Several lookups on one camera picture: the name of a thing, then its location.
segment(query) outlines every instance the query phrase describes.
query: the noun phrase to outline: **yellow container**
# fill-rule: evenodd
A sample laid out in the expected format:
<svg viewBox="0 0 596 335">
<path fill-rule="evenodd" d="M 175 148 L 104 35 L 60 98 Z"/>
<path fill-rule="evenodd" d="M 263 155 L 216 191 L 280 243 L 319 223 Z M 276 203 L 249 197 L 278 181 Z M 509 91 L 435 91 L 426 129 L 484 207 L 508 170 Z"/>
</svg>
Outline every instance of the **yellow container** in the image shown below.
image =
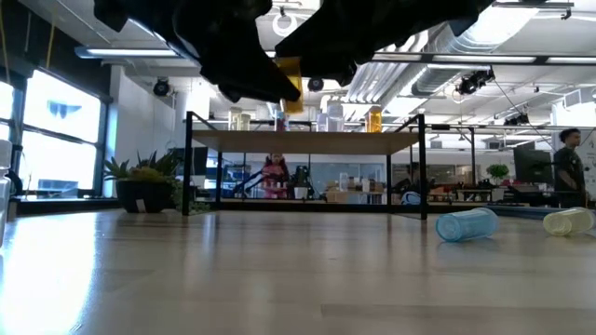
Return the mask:
<svg viewBox="0 0 596 335">
<path fill-rule="evenodd" d="M 302 90 L 302 75 L 300 74 L 300 59 L 299 58 L 284 58 L 276 59 L 279 69 L 288 76 L 291 83 L 300 91 L 300 99 L 298 101 L 281 101 L 281 108 L 286 114 L 301 114 L 304 110 Z"/>
<path fill-rule="evenodd" d="M 373 106 L 366 115 L 366 132 L 381 132 L 383 131 L 382 124 L 382 110 L 379 106 Z"/>
<path fill-rule="evenodd" d="M 585 208 L 571 208 L 557 213 L 550 213 L 542 222 L 547 233 L 565 236 L 590 230 L 596 222 L 596 215 Z"/>
</svg>

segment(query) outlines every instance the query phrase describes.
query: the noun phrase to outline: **black shirt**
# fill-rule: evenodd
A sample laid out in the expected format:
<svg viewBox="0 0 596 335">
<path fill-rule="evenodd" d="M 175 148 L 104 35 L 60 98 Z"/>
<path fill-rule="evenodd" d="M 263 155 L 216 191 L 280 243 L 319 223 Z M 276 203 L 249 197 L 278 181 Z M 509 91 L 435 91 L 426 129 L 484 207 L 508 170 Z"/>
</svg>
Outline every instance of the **black shirt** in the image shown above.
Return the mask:
<svg viewBox="0 0 596 335">
<path fill-rule="evenodd" d="M 567 147 L 559 150 L 554 156 L 555 163 L 555 191 L 581 191 L 586 187 L 584 182 L 584 166 L 581 159 L 576 154 L 576 151 Z M 569 174 L 572 180 L 577 184 L 577 190 L 571 188 L 559 176 L 560 171 L 565 171 Z"/>
</svg>

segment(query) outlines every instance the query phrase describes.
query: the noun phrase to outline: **computer monitor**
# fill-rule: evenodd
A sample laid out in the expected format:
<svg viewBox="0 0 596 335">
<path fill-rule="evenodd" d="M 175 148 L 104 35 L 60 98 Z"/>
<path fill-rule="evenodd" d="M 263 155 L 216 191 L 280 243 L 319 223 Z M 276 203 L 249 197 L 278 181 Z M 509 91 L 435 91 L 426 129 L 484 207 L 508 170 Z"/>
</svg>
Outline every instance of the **computer monitor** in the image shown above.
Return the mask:
<svg viewBox="0 0 596 335">
<path fill-rule="evenodd" d="M 184 174 L 184 148 L 175 148 L 171 150 L 176 153 L 176 157 L 181 162 L 176 167 L 176 176 L 182 176 Z M 193 148 L 191 176 L 205 176 L 207 173 L 207 153 L 208 148 L 206 147 Z"/>
<path fill-rule="evenodd" d="M 553 183 L 550 153 L 516 148 L 513 151 L 515 179 L 521 182 Z"/>
</svg>

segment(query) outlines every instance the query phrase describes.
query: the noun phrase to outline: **black planter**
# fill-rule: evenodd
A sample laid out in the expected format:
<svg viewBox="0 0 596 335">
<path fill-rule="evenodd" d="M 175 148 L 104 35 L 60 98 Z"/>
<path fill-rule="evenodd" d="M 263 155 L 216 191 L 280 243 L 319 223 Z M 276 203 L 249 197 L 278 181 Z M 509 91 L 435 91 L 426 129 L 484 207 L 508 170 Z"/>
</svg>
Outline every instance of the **black planter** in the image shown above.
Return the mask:
<svg viewBox="0 0 596 335">
<path fill-rule="evenodd" d="M 172 188 L 166 182 L 118 181 L 115 189 L 128 213 L 159 213 L 171 206 Z"/>
</svg>

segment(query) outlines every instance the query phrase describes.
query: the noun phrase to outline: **glass jar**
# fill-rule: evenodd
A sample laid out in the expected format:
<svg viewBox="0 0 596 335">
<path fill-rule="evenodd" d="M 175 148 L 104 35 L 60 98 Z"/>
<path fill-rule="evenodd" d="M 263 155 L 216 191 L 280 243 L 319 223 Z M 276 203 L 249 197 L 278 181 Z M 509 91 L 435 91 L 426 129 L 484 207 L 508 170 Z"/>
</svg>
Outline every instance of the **glass jar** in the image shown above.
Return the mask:
<svg viewBox="0 0 596 335">
<path fill-rule="evenodd" d="M 242 114 L 242 109 L 238 107 L 231 107 L 230 112 L 228 113 L 228 120 L 227 120 L 227 129 L 228 130 L 238 130 L 238 124 L 240 121 L 240 115 Z"/>
<path fill-rule="evenodd" d="M 327 119 L 327 113 L 321 112 L 317 115 L 317 131 L 327 131 Z"/>
<path fill-rule="evenodd" d="M 283 111 L 276 111 L 276 131 L 287 131 L 289 127 L 289 117 Z"/>
<path fill-rule="evenodd" d="M 381 125 L 382 119 L 383 119 L 383 117 L 382 117 L 381 107 L 379 107 L 379 106 L 371 107 L 371 109 L 369 110 L 369 112 L 366 115 L 366 132 L 371 132 L 371 133 L 381 132 L 383 129 L 383 127 Z"/>
<path fill-rule="evenodd" d="M 341 104 L 328 105 L 327 131 L 344 131 L 344 107 Z"/>
<path fill-rule="evenodd" d="M 249 131 L 251 130 L 251 115 L 242 113 L 238 121 L 238 130 Z"/>
</svg>

